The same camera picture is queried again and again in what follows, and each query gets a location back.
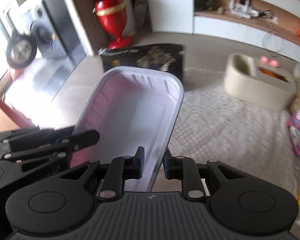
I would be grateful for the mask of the red white plastic tray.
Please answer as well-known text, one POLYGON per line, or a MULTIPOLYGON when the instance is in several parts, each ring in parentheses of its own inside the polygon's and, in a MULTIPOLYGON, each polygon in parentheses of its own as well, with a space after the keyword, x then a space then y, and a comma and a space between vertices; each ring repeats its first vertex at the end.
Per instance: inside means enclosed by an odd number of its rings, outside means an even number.
POLYGON ((125 183, 126 191, 151 191, 168 147, 184 97, 181 81, 158 70, 115 67, 94 87, 74 133, 95 129, 96 145, 73 153, 71 166, 89 160, 110 163, 145 149, 142 177, 125 183))

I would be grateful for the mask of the wooden side table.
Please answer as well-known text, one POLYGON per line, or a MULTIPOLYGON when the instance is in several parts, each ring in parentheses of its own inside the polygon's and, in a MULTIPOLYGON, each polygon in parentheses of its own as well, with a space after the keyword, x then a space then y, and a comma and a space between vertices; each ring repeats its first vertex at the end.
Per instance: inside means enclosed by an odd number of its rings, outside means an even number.
POLYGON ((0 99, 0 132, 30 127, 35 125, 29 118, 0 99))

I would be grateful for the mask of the white lace tablecloth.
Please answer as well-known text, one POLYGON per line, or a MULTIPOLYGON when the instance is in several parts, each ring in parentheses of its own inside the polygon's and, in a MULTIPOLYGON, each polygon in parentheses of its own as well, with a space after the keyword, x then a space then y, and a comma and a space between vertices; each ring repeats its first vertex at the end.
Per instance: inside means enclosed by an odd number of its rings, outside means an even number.
POLYGON ((198 163, 221 161, 297 195, 300 158, 287 133, 289 113, 229 96, 223 77, 211 70, 184 71, 184 99, 170 152, 198 163))

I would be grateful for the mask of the round black pan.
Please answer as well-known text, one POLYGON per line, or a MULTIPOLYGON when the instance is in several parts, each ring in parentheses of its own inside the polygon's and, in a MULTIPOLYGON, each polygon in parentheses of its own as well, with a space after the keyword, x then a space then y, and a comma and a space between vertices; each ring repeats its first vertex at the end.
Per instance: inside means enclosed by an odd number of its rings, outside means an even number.
POLYGON ((16 35, 8 42, 6 59, 13 69, 23 69, 30 65, 37 54, 37 42, 33 36, 16 35))

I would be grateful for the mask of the black snack bag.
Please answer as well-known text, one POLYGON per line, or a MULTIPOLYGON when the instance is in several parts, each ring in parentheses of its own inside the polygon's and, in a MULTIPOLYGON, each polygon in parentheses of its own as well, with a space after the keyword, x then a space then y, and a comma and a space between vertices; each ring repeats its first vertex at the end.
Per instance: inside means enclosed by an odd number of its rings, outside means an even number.
POLYGON ((140 67, 168 72, 183 81, 185 47, 181 44, 158 43, 123 49, 102 48, 98 55, 104 71, 119 66, 140 67))

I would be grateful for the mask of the cream tissue box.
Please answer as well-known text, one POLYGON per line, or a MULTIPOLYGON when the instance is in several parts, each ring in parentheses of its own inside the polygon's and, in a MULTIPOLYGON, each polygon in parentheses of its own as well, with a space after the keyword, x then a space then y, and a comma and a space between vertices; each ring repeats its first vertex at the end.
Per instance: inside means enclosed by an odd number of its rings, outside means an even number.
POLYGON ((239 53, 228 57, 223 83, 230 96, 274 111, 285 109, 296 93, 294 77, 277 61, 239 53))

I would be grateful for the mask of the washing machine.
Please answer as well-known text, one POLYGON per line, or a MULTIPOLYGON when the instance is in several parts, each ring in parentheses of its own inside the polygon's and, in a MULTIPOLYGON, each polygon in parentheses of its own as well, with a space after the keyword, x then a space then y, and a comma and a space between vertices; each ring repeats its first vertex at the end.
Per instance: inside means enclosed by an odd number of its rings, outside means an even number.
POLYGON ((47 13, 44 0, 27 0, 18 8, 8 9, 5 16, 19 33, 34 37, 41 57, 67 57, 68 54, 47 13))

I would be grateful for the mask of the red trash bin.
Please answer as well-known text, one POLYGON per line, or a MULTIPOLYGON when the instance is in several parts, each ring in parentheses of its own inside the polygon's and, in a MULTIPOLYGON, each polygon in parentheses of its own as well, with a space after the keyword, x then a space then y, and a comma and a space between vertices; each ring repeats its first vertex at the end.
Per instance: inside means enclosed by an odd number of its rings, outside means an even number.
POLYGON ((125 0, 95 0, 93 13, 104 30, 114 38, 108 45, 109 49, 120 49, 132 44, 131 36, 122 36, 127 24, 125 0))

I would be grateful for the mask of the white wifi router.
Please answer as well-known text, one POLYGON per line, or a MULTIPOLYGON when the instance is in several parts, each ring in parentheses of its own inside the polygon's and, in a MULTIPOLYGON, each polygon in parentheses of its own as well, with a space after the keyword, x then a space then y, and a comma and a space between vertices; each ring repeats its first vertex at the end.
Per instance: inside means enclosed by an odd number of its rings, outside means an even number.
POLYGON ((260 12, 250 6, 249 0, 245 0, 243 4, 237 3, 236 0, 230 0, 229 11, 239 18, 245 19, 258 18, 260 16, 260 12))

